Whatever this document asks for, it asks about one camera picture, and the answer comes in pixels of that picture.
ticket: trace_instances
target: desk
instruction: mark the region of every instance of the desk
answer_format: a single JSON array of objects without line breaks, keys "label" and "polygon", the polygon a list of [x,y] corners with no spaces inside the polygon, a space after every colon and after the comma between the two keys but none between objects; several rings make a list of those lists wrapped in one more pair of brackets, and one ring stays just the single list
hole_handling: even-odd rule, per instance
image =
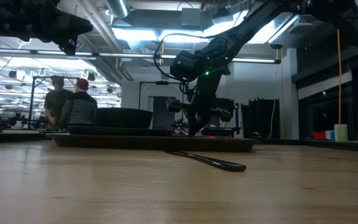
[{"label": "desk", "polygon": [[0,144],[0,224],[358,223],[358,152],[254,149],[197,152],[247,165],[232,173],[162,151]]}]

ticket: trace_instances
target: striped shirt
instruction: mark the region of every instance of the striped shirt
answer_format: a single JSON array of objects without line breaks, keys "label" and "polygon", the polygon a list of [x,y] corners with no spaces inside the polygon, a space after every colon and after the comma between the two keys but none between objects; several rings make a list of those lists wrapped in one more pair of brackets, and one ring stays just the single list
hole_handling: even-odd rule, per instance
[{"label": "striped shirt", "polygon": [[96,124],[94,113],[96,108],[98,108],[98,102],[87,92],[74,93],[70,99],[66,100],[62,109],[60,125],[94,126]]}]

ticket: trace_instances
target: man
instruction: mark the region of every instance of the man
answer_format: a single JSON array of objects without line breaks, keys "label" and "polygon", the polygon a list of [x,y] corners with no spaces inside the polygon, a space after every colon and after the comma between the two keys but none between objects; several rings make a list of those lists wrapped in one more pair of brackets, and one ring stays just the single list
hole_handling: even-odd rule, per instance
[{"label": "man", "polygon": [[86,91],[89,83],[85,79],[79,79],[76,84],[76,93],[65,103],[60,119],[60,127],[70,126],[95,126],[95,109],[98,102]]},{"label": "man", "polygon": [[50,91],[45,97],[45,114],[49,121],[48,129],[58,130],[62,108],[73,93],[63,89],[65,85],[63,77],[53,78],[52,85],[55,90]]}]

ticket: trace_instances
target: black bowl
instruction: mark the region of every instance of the black bowl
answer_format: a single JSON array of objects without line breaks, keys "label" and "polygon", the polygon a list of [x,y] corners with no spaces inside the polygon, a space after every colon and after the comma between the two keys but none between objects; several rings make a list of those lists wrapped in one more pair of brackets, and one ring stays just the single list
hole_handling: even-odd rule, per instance
[{"label": "black bowl", "polygon": [[105,128],[149,128],[153,113],[131,108],[98,108],[96,125]]}]

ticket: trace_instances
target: wall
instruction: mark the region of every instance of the wall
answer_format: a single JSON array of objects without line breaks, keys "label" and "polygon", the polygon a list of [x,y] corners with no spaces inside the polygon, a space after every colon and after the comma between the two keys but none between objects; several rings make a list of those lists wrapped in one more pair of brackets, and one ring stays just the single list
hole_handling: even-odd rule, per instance
[{"label": "wall", "polygon": [[[296,73],[296,50],[288,50],[281,65],[232,63],[229,69],[232,74],[222,77],[216,92],[217,97],[230,98],[244,105],[248,105],[249,100],[258,97],[279,98],[280,114],[283,115],[282,137],[298,139],[298,94],[295,85],[291,82],[291,76]],[[142,92],[141,109],[147,110],[150,96],[174,96],[181,100],[181,93],[174,86],[151,84]],[[121,107],[138,108],[138,100],[139,82],[123,83]],[[228,126],[235,126],[234,119]],[[243,137],[242,131],[237,137]]]}]

